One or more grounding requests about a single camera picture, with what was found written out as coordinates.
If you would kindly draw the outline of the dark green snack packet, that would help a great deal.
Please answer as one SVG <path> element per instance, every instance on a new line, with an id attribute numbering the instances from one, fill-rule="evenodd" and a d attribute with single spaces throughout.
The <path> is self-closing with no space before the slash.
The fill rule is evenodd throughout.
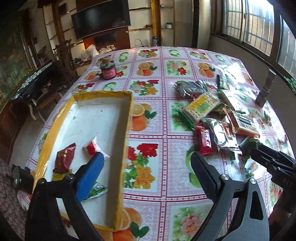
<path id="1" fill-rule="evenodd" d="M 229 90 L 230 79 L 227 76 L 217 75 L 217 87 L 219 90 Z"/>

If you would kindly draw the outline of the dark foil snack bag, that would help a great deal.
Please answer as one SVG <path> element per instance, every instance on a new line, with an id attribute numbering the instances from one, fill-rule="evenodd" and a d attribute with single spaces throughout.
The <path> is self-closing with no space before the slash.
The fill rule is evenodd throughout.
<path id="1" fill-rule="evenodd" d="M 204 92 L 207 92 L 207 88 L 203 81 L 177 81 L 175 88 L 179 95 L 183 98 L 193 98 L 200 96 Z"/>

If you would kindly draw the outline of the red candy packet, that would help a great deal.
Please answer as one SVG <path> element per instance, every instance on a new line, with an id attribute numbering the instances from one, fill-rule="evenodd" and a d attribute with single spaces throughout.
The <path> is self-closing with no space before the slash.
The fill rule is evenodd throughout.
<path id="1" fill-rule="evenodd" d="M 96 152 L 99 152 L 103 154 L 106 161 L 110 159 L 110 156 L 106 154 L 98 145 L 97 136 L 93 137 L 92 140 L 85 144 L 83 149 L 89 154 L 90 157 L 93 157 Z"/>

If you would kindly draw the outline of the yellow green cracker pack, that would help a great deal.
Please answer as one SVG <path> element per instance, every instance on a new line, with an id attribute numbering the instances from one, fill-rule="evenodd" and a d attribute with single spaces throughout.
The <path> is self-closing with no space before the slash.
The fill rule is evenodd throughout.
<path id="1" fill-rule="evenodd" d="M 220 100 L 208 92 L 199 95 L 187 106 L 177 109 L 177 113 L 192 130 L 198 123 L 220 104 Z"/>

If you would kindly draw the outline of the grey metal flashlight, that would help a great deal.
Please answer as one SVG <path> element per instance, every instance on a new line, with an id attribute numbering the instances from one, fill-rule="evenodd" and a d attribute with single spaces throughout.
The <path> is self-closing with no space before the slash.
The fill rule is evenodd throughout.
<path id="1" fill-rule="evenodd" d="M 255 100 L 255 103 L 258 106 L 260 106 L 261 108 L 265 105 L 265 103 L 267 101 L 267 98 L 269 96 L 270 89 L 272 87 L 275 77 L 276 77 L 276 73 L 273 70 L 269 69 L 265 84 L 264 84 L 262 90 L 260 90 L 260 92 Z"/>

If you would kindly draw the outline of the large orange cracker pack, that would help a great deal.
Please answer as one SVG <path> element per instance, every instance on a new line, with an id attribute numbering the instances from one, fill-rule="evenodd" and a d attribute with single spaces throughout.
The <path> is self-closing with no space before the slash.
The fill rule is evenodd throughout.
<path id="1" fill-rule="evenodd" d="M 248 136 L 251 138 L 260 138 L 254 121 L 245 114 L 240 114 L 233 110 L 223 110 L 230 121 L 233 132 L 238 135 Z"/>

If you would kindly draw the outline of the white plastic bag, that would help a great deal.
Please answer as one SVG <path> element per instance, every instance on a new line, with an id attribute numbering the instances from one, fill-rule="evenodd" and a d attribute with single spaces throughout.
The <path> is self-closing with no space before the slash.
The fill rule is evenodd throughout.
<path id="1" fill-rule="evenodd" d="M 85 58 L 93 58 L 96 55 L 98 55 L 98 51 L 96 49 L 96 46 L 90 45 L 88 48 L 81 51 L 80 57 L 81 57 L 81 59 L 85 59 Z"/>

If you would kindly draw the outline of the dark wooden chair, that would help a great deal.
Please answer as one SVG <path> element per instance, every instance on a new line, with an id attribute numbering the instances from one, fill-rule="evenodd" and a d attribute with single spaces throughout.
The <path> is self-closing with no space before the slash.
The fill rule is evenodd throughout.
<path id="1" fill-rule="evenodd" d="M 68 88 L 72 86 L 73 82 L 75 82 L 78 77 L 71 53 L 71 48 L 74 44 L 72 44 L 71 41 L 71 39 L 65 40 L 61 44 L 56 45 L 53 49 L 63 74 L 63 85 L 66 85 Z"/>

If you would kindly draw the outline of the maroon snack packet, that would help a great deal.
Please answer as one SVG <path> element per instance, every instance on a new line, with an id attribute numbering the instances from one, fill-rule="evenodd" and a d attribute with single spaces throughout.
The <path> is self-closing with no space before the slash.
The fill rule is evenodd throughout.
<path id="1" fill-rule="evenodd" d="M 75 149 L 76 144 L 73 143 L 57 153 L 53 173 L 63 174 L 69 171 L 74 158 Z"/>

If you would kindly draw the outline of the flower landscape painting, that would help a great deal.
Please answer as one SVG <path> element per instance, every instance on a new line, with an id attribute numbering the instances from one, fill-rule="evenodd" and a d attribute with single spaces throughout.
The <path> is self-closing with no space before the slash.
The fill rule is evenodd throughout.
<path id="1" fill-rule="evenodd" d="M 31 71 L 20 28 L 7 28 L 1 35 L 1 108 Z"/>

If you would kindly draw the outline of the silver foil snack bag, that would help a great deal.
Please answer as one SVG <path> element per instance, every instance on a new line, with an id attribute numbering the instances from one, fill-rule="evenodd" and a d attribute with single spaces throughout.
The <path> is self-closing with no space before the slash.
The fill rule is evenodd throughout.
<path id="1" fill-rule="evenodd" d="M 221 120 L 214 118 L 205 118 L 210 130 L 214 135 L 214 141 L 220 150 L 231 152 L 240 152 L 236 135 L 233 133 L 231 126 Z"/>

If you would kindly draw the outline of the black piano table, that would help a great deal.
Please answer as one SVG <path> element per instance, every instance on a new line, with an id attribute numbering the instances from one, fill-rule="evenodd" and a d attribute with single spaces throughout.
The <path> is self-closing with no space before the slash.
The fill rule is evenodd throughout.
<path id="1" fill-rule="evenodd" d="M 27 101 L 41 90 L 48 82 L 55 79 L 59 74 L 58 62 L 49 62 L 43 67 L 36 70 L 29 76 L 16 93 L 11 97 L 11 101 L 22 99 Z"/>

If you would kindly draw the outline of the black television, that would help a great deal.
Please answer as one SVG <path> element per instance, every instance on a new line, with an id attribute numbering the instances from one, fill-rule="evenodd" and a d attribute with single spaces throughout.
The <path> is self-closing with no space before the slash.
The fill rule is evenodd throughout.
<path id="1" fill-rule="evenodd" d="M 76 1 L 71 16 L 75 36 L 85 38 L 103 31 L 130 26 L 128 1 Z"/>

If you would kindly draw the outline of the yellow rimmed white tray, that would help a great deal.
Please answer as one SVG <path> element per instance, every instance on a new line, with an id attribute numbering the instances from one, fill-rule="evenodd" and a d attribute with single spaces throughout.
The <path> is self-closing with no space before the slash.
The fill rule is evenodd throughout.
<path id="1" fill-rule="evenodd" d="M 70 171 L 91 159 L 88 145 L 95 142 L 104 163 L 94 183 L 107 191 L 98 197 L 85 197 L 82 207 L 98 230 L 118 231 L 123 215 L 123 183 L 132 121 L 133 94 L 129 91 L 90 91 L 75 94 L 62 106 L 39 154 L 35 181 L 53 179 L 60 150 L 75 144 Z"/>

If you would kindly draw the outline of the floral fruit tablecloth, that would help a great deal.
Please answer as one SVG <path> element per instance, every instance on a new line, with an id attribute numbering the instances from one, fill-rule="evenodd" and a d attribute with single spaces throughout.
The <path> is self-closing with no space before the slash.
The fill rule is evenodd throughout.
<path id="1" fill-rule="evenodd" d="M 177 82 L 202 80 L 208 92 L 216 94 L 217 76 L 230 77 L 229 96 L 253 119 L 260 142 L 293 155 L 271 105 L 256 105 L 259 90 L 239 59 L 183 47 L 128 49 L 108 56 L 115 63 L 116 77 L 99 77 L 103 55 L 96 56 L 49 116 L 27 162 L 35 171 L 53 120 L 74 94 L 132 92 L 135 113 L 126 160 L 123 221 L 119 231 L 102 232 L 105 240 L 190 240 L 212 206 L 190 169 L 198 138 L 178 114 L 189 100 L 180 97 Z"/>

